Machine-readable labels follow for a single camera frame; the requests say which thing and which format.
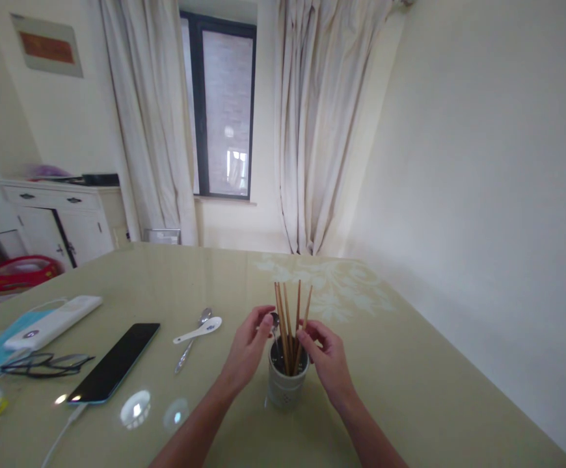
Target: hand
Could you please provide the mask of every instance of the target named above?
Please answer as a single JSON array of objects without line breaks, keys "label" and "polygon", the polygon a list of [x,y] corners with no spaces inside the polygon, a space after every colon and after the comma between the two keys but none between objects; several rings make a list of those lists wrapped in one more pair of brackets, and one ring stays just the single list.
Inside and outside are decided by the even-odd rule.
[{"label": "hand", "polygon": [[234,396],[250,382],[257,370],[272,328],[270,312],[275,309],[273,305],[255,307],[236,331],[219,377]]},{"label": "hand", "polygon": [[344,342],[317,320],[308,320],[306,331],[298,330],[296,336],[316,365],[317,376],[331,404],[340,411],[342,405],[357,394],[348,371]]}]

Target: spoon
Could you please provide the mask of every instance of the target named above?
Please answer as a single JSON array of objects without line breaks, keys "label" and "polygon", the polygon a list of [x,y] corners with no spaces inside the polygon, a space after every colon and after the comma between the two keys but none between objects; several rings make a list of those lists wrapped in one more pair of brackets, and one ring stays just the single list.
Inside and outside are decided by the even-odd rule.
[{"label": "spoon", "polygon": [[179,343],[184,342],[185,340],[196,338],[197,336],[207,335],[208,333],[214,332],[220,328],[222,325],[222,318],[220,317],[211,317],[207,322],[203,323],[197,330],[190,331],[190,333],[186,333],[185,335],[181,335],[180,337],[175,338],[172,342],[176,345]]},{"label": "spoon", "polygon": [[[207,320],[209,320],[210,318],[211,318],[211,308],[208,307],[207,309],[203,310],[203,312],[201,313],[200,319],[198,320],[198,326],[203,325],[203,323],[207,322]],[[185,349],[185,351],[183,351],[183,354],[181,355],[181,358],[177,363],[177,367],[174,368],[175,374],[178,374],[179,371],[183,368],[183,363],[185,363],[185,360],[187,359],[187,355],[190,352],[190,349],[192,349],[193,344],[194,344],[194,340],[190,341],[190,343],[187,344],[187,348]]]},{"label": "spoon", "polygon": [[270,312],[272,315],[272,336],[275,338],[275,346],[276,346],[276,358],[278,359],[281,353],[278,350],[278,340],[276,339],[276,331],[278,329],[278,324],[280,323],[278,313]]}]

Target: wooden chopstick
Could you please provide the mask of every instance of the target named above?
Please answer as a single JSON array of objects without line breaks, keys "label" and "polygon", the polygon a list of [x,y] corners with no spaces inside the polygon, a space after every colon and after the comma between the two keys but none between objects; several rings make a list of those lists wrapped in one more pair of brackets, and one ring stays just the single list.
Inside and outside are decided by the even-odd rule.
[{"label": "wooden chopstick", "polygon": [[288,362],[288,331],[285,326],[285,312],[283,312],[283,301],[281,300],[281,289],[279,283],[275,283],[276,308],[278,309],[278,327],[281,330],[281,341],[283,345],[283,367],[286,375],[290,375],[290,363]]},{"label": "wooden chopstick", "polygon": [[285,283],[283,283],[283,295],[285,297],[285,320],[288,324],[288,341],[290,345],[288,346],[288,350],[290,351],[290,363],[294,362],[294,337],[291,334],[291,320],[290,320],[290,305],[288,304],[288,287]]},{"label": "wooden chopstick", "polygon": [[[304,311],[304,320],[303,320],[303,331],[307,329],[307,318],[309,317],[309,304],[311,304],[311,293],[313,292],[314,287],[313,285],[309,288],[309,299],[307,299],[307,308]],[[295,360],[295,366],[294,366],[294,372],[292,374],[292,376],[295,376],[298,373],[298,366],[301,363],[301,352],[303,351],[303,348],[301,346],[298,346],[298,351],[296,351],[296,360]]]},{"label": "wooden chopstick", "polygon": [[294,328],[294,356],[296,356],[296,352],[298,351],[298,346],[300,346],[298,342],[298,322],[300,322],[300,313],[301,313],[301,281],[298,280],[298,300],[296,301],[296,328]]}]

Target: white curtain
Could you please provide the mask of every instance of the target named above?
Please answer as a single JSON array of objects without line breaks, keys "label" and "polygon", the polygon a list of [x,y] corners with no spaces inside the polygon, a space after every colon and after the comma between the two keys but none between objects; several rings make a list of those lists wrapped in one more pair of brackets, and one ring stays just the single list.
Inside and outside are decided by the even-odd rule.
[{"label": "white curtain", "polygon": [[366,64],[392,0],[277,7],[276,185],[291,252],[317,255],[354,156],[348,143]]},{"label": "white curtain", "polygon": [[103,29],[140,227],[197,245],[192,139],[176,0],[101,0]]}]

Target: window frame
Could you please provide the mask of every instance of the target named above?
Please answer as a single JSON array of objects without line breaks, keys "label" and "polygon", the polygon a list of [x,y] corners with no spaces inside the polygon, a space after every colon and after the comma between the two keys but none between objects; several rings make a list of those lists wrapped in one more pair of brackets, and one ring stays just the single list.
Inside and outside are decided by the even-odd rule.
[{"label": "window frame", "polygon": [[[252,122],[255,102],[255,59],[257,50],[257,26],[213,18],[195,13],[180,11],[181,18],[187,19],[190,36],[190,58],[192,63],[192,89],[194,95],[194,124],[196,134],[196,161],[198,165],[198,194],[212,198],[250,200],[252,176]],[[250,128],[248,187],[246,195],[211,193],[209,191],[209,159],[207,148],[207,106],[205,93],[205,62],[203,52],[203,31],[228,34],[252,39],[252,76],[250,77]]]}]

